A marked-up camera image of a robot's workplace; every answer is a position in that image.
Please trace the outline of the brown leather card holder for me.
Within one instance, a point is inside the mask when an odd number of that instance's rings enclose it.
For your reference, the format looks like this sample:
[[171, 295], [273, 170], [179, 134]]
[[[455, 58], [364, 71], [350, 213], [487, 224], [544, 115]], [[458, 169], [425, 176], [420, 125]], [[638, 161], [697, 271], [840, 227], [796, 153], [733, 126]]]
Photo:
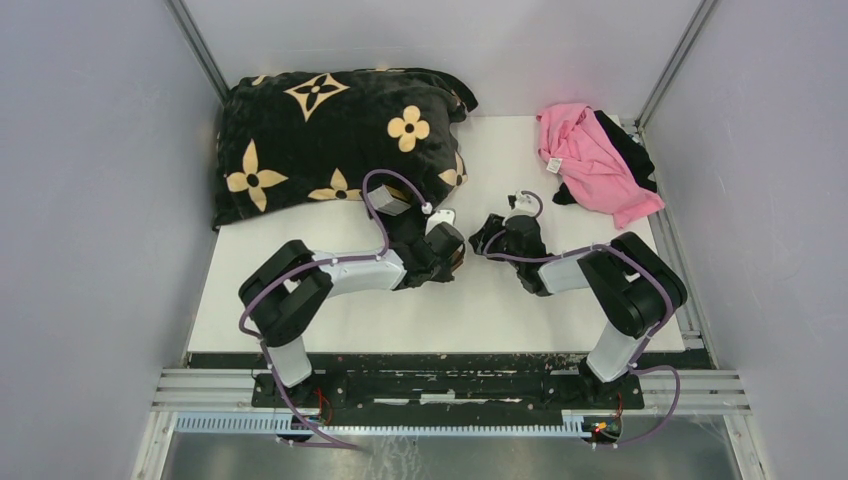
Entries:
[[452, 258], [451, 259], [450, 271], [452, 273], [454, 273], [459, 267], [461, 267], [463, 265], [463, 263], [464, 263], [464, 256], [463, 255], [456, 256], [455, 258]]

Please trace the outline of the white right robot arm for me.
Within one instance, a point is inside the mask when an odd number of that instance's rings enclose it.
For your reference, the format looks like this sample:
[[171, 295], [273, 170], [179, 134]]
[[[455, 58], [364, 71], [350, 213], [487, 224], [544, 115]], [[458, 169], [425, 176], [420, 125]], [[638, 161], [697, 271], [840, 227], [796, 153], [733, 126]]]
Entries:
[[538, 297], [592, 292], [607, 323], [578, 366], [578, 396], [591, 408], [617, 396], [650, 340], [688, 300], [678, 274], [633, 232], [554, 255], [535, 217], [492, 214], [470, 244], [476, 254], [511, 265], [523, 288]]

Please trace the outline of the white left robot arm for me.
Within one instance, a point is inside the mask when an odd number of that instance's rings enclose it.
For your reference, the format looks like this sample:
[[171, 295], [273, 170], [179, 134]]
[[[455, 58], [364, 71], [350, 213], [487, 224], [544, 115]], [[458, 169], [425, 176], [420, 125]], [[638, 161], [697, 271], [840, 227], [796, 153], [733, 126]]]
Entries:
[[238, 290], [242, 332], [261, 341], [276, 392], [291, 406], [307, 404], [315, 382], [303, 334], [322, 304], [360, 291], [397, 291], [448, 283], [465, 256], [465, 239], [440, 222], [384, 251], [344, 255], [313, 251], [301, 240], [281, 246]]

